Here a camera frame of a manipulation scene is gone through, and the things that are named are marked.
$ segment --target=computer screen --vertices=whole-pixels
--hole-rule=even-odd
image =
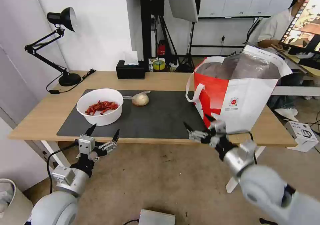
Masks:
[[[281,42],[300,51],[320,53],[320,0],[305,0]]]

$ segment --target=black desk lamp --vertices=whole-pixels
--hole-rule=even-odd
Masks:
[[[77,26],[77,18],[74,13],[74,10],[72,7],[68,7],[64,9],[61,13],[49,12],[47,14],[47,19],[50,23],[54,24],[55,27],[57,27],[57,29],[52,33],[50,33],[49,35],[46,35],[45,37],[41,38],[40,40],[25,46],[25,50],[31,55],[35,56],[36,58],[40,59],[41,61],[47,63],[49,66],[61,72],[62,77],[59,78],[59,84],[61,86],[76,85],[81,81],[81,77],[78,74],[67,72],[66,68],[49,61],[48,59],[44,58],[43,56],[37,53],[37,51],[40,50],[41,48],[63,37],[64,29],[61,28],[61,25],[64,25],[66,28],[68,28],[71,31],[74,31],[75,26]],[[39,43],[44,39],[52,36],[53,34],[57,34],[58,36],[53,38],[51,41]]]

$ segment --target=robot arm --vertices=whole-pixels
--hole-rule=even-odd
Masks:
[[[219,153],[233,177],[239,181],[243,196],[280,225],[314,225],[320,221],[320,202],[297,192],[267,166],[255,165],[253,141],[233,145],[226,136],[226,126],[207,116],[211,125],[204,132],[194,131],[185,123],[189,138],[209,144]]]
[[[57,166],[53,170],[51,174],[57,182],[57,191],[44,196],[34,206],[31,214],[32,225],[72,224],[78,211],[78,199],[92,175],[94,164],[100,157],[109,154],[117,147],[118,138],[119,130],[112,141],[105,144],[96,142],[93,137],[87,135],[82,135],[77,140],[78,161],[69,168]]]

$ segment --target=black desk mat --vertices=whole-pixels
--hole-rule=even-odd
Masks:
[[[139,90],[119,90],[122,95],[135,95]],[[93,137],[113,137],[120,129],[121,138],[188,139],[185,121],[195,130],[204,130],[204,123],[185,91],[151,91],[149,103],[138,107],[125,99],[120,118],[107,126],[96,127]],[[58,136],[77,137],[90,123],[77,111],[76,106],[58,131]]]

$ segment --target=sneaker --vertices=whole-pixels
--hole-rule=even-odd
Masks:
[[[298,110],[296,108],[278,108],[274,111],[291,121],[298,122],[298,119],[295,118],[295,116],[298,115]]]

